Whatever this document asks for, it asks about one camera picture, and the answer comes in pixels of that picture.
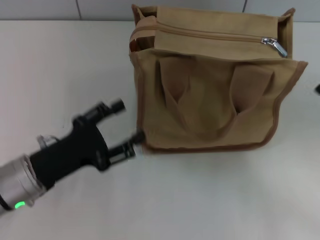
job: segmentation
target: white tabletop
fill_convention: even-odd
[[[132,22],[0,21],[0,164],[62,137],[71,118],[122,98],[99,126],[108,144],[136,126]],[[1,240],[318,240],[320,23],[295,23],[309,66],[253,151],[142,155],[100,174],[84,168],[0,218]]]

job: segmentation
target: green led light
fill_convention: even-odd
[[[20,208],[20,207],[22,207],[24,205],[26,205],[26,203],[24,201],[20,201],[14,207],[15,207],[15,209],[18,209],[18,208]]]

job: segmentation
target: metal zipper pull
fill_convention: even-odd
[[[283,58],[286,58],[288,56],[287,51],[280,45],[280,43],[278,43],[277,40],[275,40],[273,38],[263,37],[261,39],[261,43],[271,45],[273,48],[275,48],[278,51],[278,53]]]

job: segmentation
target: canvas bag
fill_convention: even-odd
[[[137,126],[153,151],[265,145],[304,69],[292,60],[293,14],[280,17],[132,5]]]

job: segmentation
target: robotic arm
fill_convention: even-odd
[[[91,165],[103,172],[115,163],[134,157],[133,145],[145,140],[142,131],[109,149],[96,126],[104,118],[124,109],[121,100],[111,107],[101,102],[77,116],[72,122],[71,133],[65,138],[1,167],[0,216],[26,204],[32,206],[57,181],[79,168]]]

